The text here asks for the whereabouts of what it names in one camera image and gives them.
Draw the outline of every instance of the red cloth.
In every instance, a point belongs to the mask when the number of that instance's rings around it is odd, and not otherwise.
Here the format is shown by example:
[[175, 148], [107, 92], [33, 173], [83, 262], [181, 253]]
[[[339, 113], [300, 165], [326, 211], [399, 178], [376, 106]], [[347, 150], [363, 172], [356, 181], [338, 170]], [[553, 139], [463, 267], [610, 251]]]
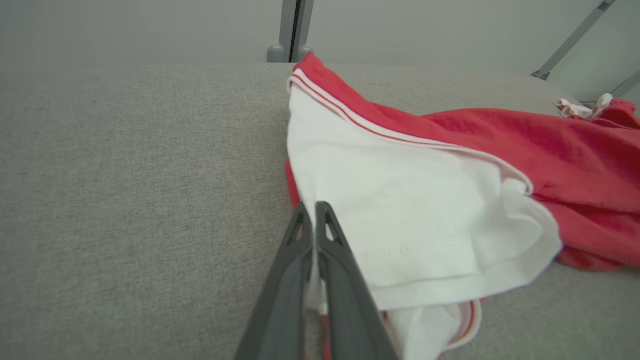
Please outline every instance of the red cloth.
[[[593, 120], [497, 109], [418, 117], [366, 101], [313, 54], [296, 69], [373, 124], [492, 154], [523, 172], [560, 225], [563, 263], [640, 267], [640, 121], [632, 103], [616, 99]], [[288, 164], [287, 180], [297, 204]]]

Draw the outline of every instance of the gray fabric surface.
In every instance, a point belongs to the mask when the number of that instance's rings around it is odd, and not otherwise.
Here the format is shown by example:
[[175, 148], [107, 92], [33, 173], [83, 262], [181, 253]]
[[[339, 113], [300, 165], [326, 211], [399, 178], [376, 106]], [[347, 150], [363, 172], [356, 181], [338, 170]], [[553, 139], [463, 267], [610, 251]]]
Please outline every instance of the gray fabric surface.
[[[555, 114], [526, 76], [334, 66], [416, 114]], [[292, 65], [0, 73], [3, 359], [232, 357], [291, 215]], [[554, 265], [448, 359], [640, 357], [640, 277]], [[322, 330], [307, 321], [307, 359]]]

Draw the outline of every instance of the white cloth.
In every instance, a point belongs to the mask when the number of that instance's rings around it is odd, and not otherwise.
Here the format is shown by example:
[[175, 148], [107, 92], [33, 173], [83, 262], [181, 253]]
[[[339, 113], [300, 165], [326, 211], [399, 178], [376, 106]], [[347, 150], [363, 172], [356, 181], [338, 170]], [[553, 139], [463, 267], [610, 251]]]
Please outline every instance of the white cloth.
[[[528, 284], [559, 252], [557, 224], [518, 170], [457, 145], [374, 135], [296, 72], [287, 146], [298, 192], [311, 219], [309, 204], [332, 205], [405, 359], [446, 350], [468, 322], [447, 317], [452, 304]], [[438, 329], [432, 343], [421, 335]]]
[[560, 109], [560, 113], [563, 117], [577, 116], [583, 119], [596, 119], [602, 115], [602, 111], [611, 104], [613, 101], [613, 95], [604, 94], [596, 102], [596, 106], [593, 109], [589, 109], [582, 105], [572, 104], [567, 99], [558, 99], [554, 101]]

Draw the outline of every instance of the gray couch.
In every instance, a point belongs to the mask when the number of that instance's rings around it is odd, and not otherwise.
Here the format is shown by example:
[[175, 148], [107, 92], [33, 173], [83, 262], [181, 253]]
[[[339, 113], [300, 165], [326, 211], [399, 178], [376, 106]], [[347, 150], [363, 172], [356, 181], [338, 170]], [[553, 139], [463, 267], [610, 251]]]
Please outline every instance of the gray couch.
[[[558, 114], [527, 76], [330, 66], [415, 114]], [[0, 73], [0, 358], [229, 359], [292, 213], [291, 64]], [[639, 359], [640, 274], [552, 265], [459, 359]], [[307, 358], [323, 332], [307, 317]]]

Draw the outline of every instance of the white wall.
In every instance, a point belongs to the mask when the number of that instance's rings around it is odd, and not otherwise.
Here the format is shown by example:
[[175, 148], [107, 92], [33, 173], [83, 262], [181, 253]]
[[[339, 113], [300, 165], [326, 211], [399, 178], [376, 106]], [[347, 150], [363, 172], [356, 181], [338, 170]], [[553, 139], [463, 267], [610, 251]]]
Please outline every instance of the white wall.
[[612, 92], [638, 70], [640, 1], [617, 0], [555, 67], [549, 81], [589, 101]]
[[328, 63], [436, 65], [528, 75], [599, 3], [317, 0], [307, 44]]
[[2, 0], [0, 64], [266, 62], [282, 0]]

